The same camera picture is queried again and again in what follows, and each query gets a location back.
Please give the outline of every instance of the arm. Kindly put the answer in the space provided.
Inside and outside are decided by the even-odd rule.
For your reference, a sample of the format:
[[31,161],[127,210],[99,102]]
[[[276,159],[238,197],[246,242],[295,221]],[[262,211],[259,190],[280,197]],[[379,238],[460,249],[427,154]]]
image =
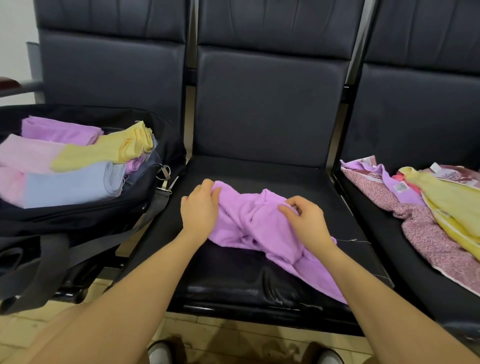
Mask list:
[[327,268],[382,364],[464,363],[480,359],[426,315],[385,286],[330,238],[323,211],[293,197],[279,210],[298,238]]
[[30,364],[135,363],[167,310],[193,254],[213,230],[220,189],[205,180],[181,201],[183,230],[85,308]]

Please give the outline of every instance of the shoe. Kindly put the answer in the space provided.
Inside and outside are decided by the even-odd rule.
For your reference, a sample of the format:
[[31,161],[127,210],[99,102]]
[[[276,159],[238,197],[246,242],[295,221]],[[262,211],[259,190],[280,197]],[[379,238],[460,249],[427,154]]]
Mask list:
[[165,340],[155,341],[148,348],[150,364],[174,364],[172,349]]
[[321,348],[317,354],[317,360],[313,364],[345,364],[336,351],[329,348]]

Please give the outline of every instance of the chair seat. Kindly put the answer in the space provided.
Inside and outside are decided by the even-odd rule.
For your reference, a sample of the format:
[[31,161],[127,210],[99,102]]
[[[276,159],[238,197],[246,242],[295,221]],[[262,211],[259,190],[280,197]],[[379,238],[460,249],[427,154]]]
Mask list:
[[402,220],[378,208],[341,172],[336,173],[335,178],[357,210],[354,213],[358,212],[365,223],[373,244],[379,245],[395,274],[409,286],[426,313],[460,339],[470,343],[479,341],[480,297],[433,269],[405,238]]
[[[267,188],[301,195],[323,210],[338,246],[387,285],[385,270],[324,170],[228,158],[193,156],[174,185],[167,208],[145,232],[119,279],[173,240],[182,228],[180,200],[203,179],[221,180],[241,193]],[[261,252],[207,241],[188,265],[170,310],[360,335],[347,305],[319,293]]]

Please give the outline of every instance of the person's right hand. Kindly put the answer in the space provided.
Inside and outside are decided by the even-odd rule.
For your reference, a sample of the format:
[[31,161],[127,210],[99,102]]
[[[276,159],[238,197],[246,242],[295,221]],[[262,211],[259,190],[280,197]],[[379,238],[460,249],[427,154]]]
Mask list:
[[297,210],[298,215],[284,205],[278,210],[285,215],[305,247],[314,255],[336,247],[325,223],[324,212],[313,202],[295,196],[285,201]]

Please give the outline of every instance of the light blue towel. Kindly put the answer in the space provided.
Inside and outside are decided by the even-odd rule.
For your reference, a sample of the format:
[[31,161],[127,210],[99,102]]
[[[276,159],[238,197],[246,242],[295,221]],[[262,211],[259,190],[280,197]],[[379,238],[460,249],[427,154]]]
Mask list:
[[120,196],[125,164],[98,162],[71,172],[25,175],[24,208],[83,204]]

